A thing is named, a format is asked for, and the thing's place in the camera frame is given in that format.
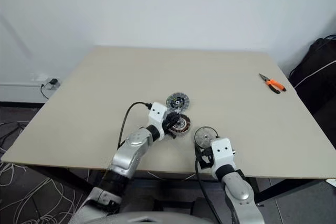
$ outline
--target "orange handle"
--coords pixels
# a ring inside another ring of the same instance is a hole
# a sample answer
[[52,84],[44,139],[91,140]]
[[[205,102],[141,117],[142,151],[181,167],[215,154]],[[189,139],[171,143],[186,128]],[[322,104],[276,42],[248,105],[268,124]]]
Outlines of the orange handle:
[[286,88],[283,85],[281,85],[279,82],[275,81],[275,80],[266,81],[266,84],[267,85],[273,85],[273,86],[281,89],[282,91],[286,91]]

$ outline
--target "dark floor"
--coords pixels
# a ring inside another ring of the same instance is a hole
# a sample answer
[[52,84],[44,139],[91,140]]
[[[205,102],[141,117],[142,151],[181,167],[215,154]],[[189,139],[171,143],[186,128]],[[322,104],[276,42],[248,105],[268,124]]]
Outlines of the dark floor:
[[[37,112],[37,109],[0,108],[0,124],[10,121],[29,121]],[[11,131],[11,129],[13,129],[14,127],[14,125],[0,126],[0,137]],[[8,149],[10,145],[14,142],[18,134],[19,131],[13,134],[12,137],[8,138],[5,141],[3,148]],[[87,170],[71,171],[83,178],[87,176],[88,172]],[[2,173],[0,175],[0,184],[7,184],[10,181],[11,176],[12,170],[8,170]],[[35,186],[41,183],[44,179],[46,179],[45,176],[29,168],[24,171],[23,168],[14,167],[14,176],[12,183],[8,186],[0,187],[1,224],[21,224],[23,222],[35,224],[36,222],[27,220],[37,220],[39,215],[45,215],[57,204],[60,199],[60,194],[56,191],[53,183],[49,182],[45,186],[43,186],[37,193],[34,194],[33,199],[31,198],[26,202],[26,205],[24,206],[24,208],[22,208],[22,211],[20,212],[19,218],[17,220],[13,218],[14,215],[16,216],[16,218],[18,216],[18,206],[20,207],[19,202],[17,204],[7,207],[6,209],[1,210],[8,204],[23,199]],[[279,181],[280,180],[272,179],[272,183],[274,184]],[[269,180],[258,179],[258,184],[261,190],[265,189],[269,187]],[[56,186],[59,188],[59,190],[61,190],[61,186],[58,183],[56,183]],[[74,191],[70,188],[67,188],[66,186],[64,186],[64,190],[64,195],[68,199],[70,199],[70,201],[73,201]],[[213,201],[214,206],[222,219],[222,222],[231,223],[230,211],[224,203],[224,192],[219,187],[217,187],[215,189],[209,190],[208,194],[210,199]],[[76,199],[74,201],[75,205],[77,204],[80,195],[80,192],[76,192]],[[132,199],[141,195],[152,195],[158,200],[193,201],[197,197],[202,197],[202,192],[198,189],[150,189],[130,187],[127,190],[123,204],[126,205]],[[336,223],[336,188],[325,182],[319,183],[289,196],[280,198],[277,200],[277,202],[284,223]],[[50,213],[50,217],[56,215],[55,219],[59,223],[60,220],[65,216],[65,213],[68,211],[70,205],[70,202],[62,199],[57,208],[55,208]],[[274,200],[266,203],[264,207],[260,207],[259,209],[264,216],[266,223],[281,223],[279,212],[277,210]],[[188,213],[188,210],[186,209],[165,209],[165,211],[167,210]],[[64,219],[62,223],[67,223],[69,218],[70,215],[67,215],[67,218]],[[39,222],[39,224],[49,222],[56,224],[53,220],[46,220],[44,222]]]

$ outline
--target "black bag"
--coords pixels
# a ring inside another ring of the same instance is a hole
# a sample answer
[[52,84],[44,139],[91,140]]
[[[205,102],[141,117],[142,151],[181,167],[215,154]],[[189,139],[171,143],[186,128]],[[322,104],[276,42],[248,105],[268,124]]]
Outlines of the black bag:
[[316,40],[289,81],[336,148],[336,35]]

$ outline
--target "orange pliers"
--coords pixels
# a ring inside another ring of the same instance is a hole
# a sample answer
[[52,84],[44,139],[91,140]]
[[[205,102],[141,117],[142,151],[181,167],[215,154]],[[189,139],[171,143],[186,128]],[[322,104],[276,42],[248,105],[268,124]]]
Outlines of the orange pliers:
[[273,85],[279,89],[281,89],[282,91],[286,91],[285,87],[283,85],[281,85],[279,82],[275,81],[275,80],[270,80],[269,78],[267,78],[266,76],[263,76],[261,73],[259,74],[260,77],[266,82],[266,85],[269,86],[269,88],[277,94],[280,94],[280,91],[275,89],[273,87]]

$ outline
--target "table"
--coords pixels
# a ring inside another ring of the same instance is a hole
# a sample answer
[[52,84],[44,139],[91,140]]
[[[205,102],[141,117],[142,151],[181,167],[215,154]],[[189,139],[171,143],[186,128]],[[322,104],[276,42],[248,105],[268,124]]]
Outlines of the table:
[[[273,93],[258,73],[279,81],[287,92]],[[164,104],[174,92],[189,96],[185,114],[192,128],[183,137],[156,141],[139,170],[194,172],[192,136],[208,125],[230,138],[236,165],[247,177],[336,177],[336,150],[285,75],[260,52],[97,47],[2,160],[40,168],[106,169],[129,105]],[[147,118],[144,106],[135,107],[124,136],[146,126]]]

